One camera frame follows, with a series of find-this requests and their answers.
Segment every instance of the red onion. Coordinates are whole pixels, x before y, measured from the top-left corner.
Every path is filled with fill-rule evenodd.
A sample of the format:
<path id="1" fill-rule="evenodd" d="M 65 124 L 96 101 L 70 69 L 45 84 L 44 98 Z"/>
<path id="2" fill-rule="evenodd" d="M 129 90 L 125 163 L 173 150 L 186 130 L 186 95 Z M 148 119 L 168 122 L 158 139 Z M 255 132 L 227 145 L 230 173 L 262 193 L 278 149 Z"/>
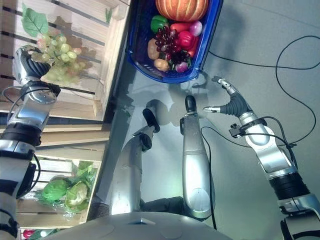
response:
<path id="1" fill-rule="evenodd" d="M 202 32 L 202 23 L 200 21 L 195 21 L 189 28 L 189 32 L 193 36 L 199 36 Z"/>
<path id="2" fill-rule="evenodd" d="M 183 73 L 188 70 L 188 64 L 186 62 L 181 62 L 180 64 L 175 65 L 175 70 L 178 73 Z"/>

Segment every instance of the cabbage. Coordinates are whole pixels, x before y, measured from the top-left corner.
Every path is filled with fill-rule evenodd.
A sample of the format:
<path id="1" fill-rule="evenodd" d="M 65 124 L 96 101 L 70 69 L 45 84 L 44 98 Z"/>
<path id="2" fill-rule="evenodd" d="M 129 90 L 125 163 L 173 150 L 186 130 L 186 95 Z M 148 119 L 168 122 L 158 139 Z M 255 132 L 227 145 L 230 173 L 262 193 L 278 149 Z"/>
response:
<path id="1" fill-rule="evenodd" d="M 79 181 L 76 185 L 69 188 L 65 195 L 65 205 L 71 210 L 81 211 L 88 206 L 87 199 L 88 187 Z"/>
<path id="2" fill-rule="evenodd" d="M 63 179 L 49 182 L 42 191 L 42 196 L 48 202 L 54 202 L 62 198 L 68 189 L 68 184 Z"/>

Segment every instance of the red pepper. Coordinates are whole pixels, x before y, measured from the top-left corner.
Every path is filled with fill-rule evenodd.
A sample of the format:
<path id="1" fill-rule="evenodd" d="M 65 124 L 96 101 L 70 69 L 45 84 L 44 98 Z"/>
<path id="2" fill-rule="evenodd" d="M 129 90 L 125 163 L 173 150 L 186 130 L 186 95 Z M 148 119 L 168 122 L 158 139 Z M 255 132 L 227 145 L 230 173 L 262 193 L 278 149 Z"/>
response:
<path id="1" fill-rule="evenodd" d="M 194 46 L 196 37 L 188 31 L 182 31 L 178 35 L 179 45 L 184 50 L 190 50 Z"/>
<path id="2" fill-rule="evenodd" d="M 179 23 L 172 24 L 170 26 L 170 29 L 176 30 L 177 33 L 181 33 L 182 31 L 187 31 L 191 25 L 192 25 L 192 22 L 179 22 Z"/>
<path id="3" fill-rule="evenodd" d="M 192 57 L 192 58 L 194 57 L 194 55 L 197 51 L 198 42 L 199 42 L 199 37 L 196 36 L 192 48 L 187 52 L 188 54 L 190 54 L 190 57 Z"/>

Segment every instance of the green bell pepper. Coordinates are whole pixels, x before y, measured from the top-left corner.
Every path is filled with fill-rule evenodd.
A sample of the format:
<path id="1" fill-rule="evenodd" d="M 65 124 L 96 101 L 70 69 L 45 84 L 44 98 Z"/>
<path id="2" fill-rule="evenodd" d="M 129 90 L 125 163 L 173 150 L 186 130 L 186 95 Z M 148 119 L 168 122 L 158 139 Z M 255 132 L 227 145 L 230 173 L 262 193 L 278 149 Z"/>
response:
<path id="1" fill-rule="evenodd" d="M 161 15 L 155 15 L 151 20 L 151 30 L 153 33 L 157 33 L 159 28 L 163 28 L 165 25 L 169 26 L 168 20 Z"/>

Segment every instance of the potato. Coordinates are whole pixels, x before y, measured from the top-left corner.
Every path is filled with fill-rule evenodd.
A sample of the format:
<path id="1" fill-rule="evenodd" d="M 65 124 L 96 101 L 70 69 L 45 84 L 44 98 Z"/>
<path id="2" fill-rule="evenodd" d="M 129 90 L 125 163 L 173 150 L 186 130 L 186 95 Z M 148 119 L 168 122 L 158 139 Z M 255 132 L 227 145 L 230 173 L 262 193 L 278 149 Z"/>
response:
<path id="1" fill-rule="evenodd" d="M 149 42 L 148 42 L 148 57 L 152 60 L 156 60 L 159 58 L 160 52 L 157 51 L 157 45 L 156 45 L 156 41 L 154 38 L 152 38 Z"/>
<path id="2" fill-rule="evenodd" d="M 156 67 L 156 69 L 162 72 L 167 72 L 170 68 L 168 62 L 160 58 L 154 60 L 153 65 Z"/>

